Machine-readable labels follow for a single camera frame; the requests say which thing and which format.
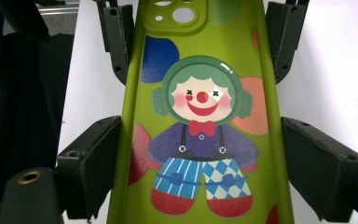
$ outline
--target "purple shirt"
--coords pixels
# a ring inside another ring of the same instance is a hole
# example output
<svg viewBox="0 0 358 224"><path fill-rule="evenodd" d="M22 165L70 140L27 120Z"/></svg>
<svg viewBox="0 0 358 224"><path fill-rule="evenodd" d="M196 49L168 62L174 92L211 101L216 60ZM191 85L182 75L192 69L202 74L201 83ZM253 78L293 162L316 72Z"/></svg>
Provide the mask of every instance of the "purple shirt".
<svg viewBox="0 0 358 224"><path fill-rule="evenodd" d="M149 144L149 157L157 164L168 158L191 161L234 159L240 168L244 168L255 164L257 153L255 144L228 124L216 127L214 136L209 137L204 133L192 136L187 126L176 123Z"/></svg>

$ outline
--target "clown's red nose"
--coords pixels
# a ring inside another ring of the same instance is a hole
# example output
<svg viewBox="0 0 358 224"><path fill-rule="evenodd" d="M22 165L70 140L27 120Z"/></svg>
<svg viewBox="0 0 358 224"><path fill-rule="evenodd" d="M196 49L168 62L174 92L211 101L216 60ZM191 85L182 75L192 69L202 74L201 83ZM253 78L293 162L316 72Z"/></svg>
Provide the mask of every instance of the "clown's red nose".
<svg viewBox="0 0 358 224"><path fill-rule="evenodd" d="M202 104L207 102L208 94L205 91L200 91L199 93L197 93L197 100Z"/></svg>

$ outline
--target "clown face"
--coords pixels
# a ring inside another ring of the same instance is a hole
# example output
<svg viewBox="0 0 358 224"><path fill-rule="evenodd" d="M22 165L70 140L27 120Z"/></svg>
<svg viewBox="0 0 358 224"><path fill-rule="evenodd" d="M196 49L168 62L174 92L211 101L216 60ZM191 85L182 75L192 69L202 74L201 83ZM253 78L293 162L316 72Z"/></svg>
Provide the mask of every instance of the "clown face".
<svg viewBox="0 0 358 224"><path fill-rule="evenodd" d="M173 111L183 119L199 122L217 122L226 118L232 111L232 96L228 87L221 87L211 78L190 79L178 83L172 93Z"/></svg>

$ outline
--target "red bow tie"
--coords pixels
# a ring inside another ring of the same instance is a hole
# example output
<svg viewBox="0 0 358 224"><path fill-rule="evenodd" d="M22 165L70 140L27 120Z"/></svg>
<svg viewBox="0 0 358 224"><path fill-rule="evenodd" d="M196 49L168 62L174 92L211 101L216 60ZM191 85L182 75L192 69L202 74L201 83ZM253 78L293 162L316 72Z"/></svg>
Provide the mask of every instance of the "red bow tie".
<svg viewBox="0 0 358 224"><path fill-rule="evenodd" d="M188 123L188 131L191 136L197 136L200 133L205 133L209 137L214 136L214 128L216 124L213 121L206 121L204 123L198 122L196 120L191 120Z"/></svg>

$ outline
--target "red shoe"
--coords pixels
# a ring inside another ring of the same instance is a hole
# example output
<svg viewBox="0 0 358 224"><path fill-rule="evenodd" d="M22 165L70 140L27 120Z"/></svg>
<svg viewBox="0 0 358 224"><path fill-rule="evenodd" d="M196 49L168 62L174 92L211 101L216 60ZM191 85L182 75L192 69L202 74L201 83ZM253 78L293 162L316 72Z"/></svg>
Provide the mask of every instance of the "red shoe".
<svg viewBox="0 0 358 224"><path fill-rule="evenodd" d="M208 200L209 208L220 217L239 217L252 207L252 203L252 195L233 199Z"/></svg>
<svg viewBox="0 0 358 224"><path fill-rule="evenodd" d="M182 215L188 211L195 202L194 199L173 196L157 189L152 189L151 200L152 204L160 212L173 216Z"/></svg>

